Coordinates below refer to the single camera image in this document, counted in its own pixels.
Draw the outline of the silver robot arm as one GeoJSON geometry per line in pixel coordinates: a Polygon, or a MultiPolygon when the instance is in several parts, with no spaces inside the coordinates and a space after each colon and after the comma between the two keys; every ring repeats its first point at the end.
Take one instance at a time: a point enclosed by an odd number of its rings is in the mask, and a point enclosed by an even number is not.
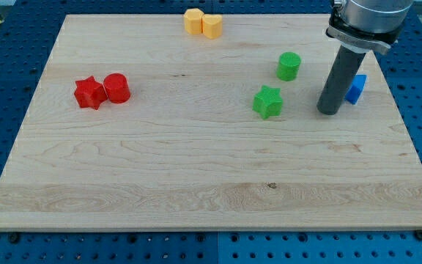
{"type": "Polygon", "coordinates": [[[355,53],[385,55],[398,39],[413,0],[332,0],[328,37],[355,53]]]}

